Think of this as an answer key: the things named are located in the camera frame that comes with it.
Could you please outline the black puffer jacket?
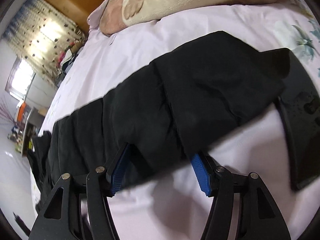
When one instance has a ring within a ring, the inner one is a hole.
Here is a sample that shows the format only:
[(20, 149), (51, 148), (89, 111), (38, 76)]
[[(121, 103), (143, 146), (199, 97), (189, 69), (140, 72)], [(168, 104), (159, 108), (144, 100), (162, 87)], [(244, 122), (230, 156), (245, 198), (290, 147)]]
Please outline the black puffer jacket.
[(33, 139), (36, 208), (62, 174), (110, 164), (126, 142), (137, 152), (123, 188), (178, 165), (261, 114), (284, 90), (289, 70), (288, 49), (259, 52), (223, 31), (154, 59)]

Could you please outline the pile of clothes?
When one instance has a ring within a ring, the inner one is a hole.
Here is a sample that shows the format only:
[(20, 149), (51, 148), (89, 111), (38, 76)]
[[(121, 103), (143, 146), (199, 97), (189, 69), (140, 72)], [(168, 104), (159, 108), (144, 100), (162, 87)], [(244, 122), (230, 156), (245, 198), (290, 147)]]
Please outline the pile of clothes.
[(75, 59), (83, 49), (85, 42), (78, 41), (72, 42), (60, 55), (57, 63), (57, 70), (59, 71), (57, 78), (55, 79), (55, 85), (64, 79), (66, 74), (70, 71), (74, 64)]

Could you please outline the purple dried flower branches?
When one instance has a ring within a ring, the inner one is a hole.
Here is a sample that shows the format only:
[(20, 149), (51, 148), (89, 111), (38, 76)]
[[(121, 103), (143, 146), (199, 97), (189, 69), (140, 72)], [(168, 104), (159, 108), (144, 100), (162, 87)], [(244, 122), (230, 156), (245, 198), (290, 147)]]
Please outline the purple dried flower branches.
[(15, 114), (18, 100), (7, 93), (1, 94), (1, 126), (16, 124)]

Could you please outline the cluttered wooden shelf unit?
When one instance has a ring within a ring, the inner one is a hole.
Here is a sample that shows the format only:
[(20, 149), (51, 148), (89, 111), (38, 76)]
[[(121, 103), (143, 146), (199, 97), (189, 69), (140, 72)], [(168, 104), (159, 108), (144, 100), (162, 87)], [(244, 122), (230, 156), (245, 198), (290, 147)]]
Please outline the cluttered wooden shelf unit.
[(29, 150), (33, 149), (32, 138), (36, 136), (43, 124), (44, 116), (39, 110), (33, 107), (27, 114), (23, 114), (23, 119), (11, 129), (7, 138), (15, 143), (15, 150), (26, 157)]

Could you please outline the heart pattern curtain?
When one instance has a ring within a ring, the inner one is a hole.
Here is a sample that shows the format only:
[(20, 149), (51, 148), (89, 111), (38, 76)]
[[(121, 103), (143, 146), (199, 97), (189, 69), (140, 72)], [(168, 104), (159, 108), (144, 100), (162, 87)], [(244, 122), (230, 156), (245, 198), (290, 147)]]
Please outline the heart pattern curtain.
[(59, 58), (85, 34), (45, 0), (26, 0), (3, 33), (8, 46), (50, 85), (60, 74)]

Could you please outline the orange lid storage box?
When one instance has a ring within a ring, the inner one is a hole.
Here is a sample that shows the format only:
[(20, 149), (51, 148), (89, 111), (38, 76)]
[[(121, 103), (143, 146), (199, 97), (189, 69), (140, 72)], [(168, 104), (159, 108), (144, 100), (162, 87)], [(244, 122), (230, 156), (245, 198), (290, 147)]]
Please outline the orange lid storage box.
[(25, 123), (31, 111), (31, 107), (25, 102), (21, 101), (17, 105), (16, 122)]

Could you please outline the black smartphone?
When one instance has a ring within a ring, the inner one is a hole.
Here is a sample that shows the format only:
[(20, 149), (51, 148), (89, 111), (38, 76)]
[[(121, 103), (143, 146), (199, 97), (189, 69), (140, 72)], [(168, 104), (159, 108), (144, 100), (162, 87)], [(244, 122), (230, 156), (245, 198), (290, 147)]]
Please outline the black smartphone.
[(289, 49), (275, 54), (285, 89), (275, 101), (286, 137), (290, 183), (299, 191), (319, 177), (319, 93)]

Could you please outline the pink floral bed quilt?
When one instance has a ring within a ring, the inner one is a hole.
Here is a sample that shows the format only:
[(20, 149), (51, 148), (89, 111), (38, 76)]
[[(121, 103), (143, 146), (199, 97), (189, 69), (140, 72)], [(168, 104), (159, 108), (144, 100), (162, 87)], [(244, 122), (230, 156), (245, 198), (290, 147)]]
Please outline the pink floral bed quilt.
[[(259, 51), (293, 48), (302, 30), (313, 45), (319, 25), (303, 0), (269, 5), (222, 5), (191, 9), (129, 27), (107, 37), (97, 28), (104, 6), (89, 16), (89, 39), (58, 89), (42, 131), (86, 103), (102, 97), (134, 71), (185, 42), (224, 30)], [(240, 172), (257, 171), (278, 203), (289, 232), (298, 239), (319, 208), (319, 180), (293, 192), (280, 117), (274, 107), (213, 147), (212, 155)], [(125, 190), (111, 210), (125, 239), (198, 239), (210, 200), (200, 191), (190, 166)]]

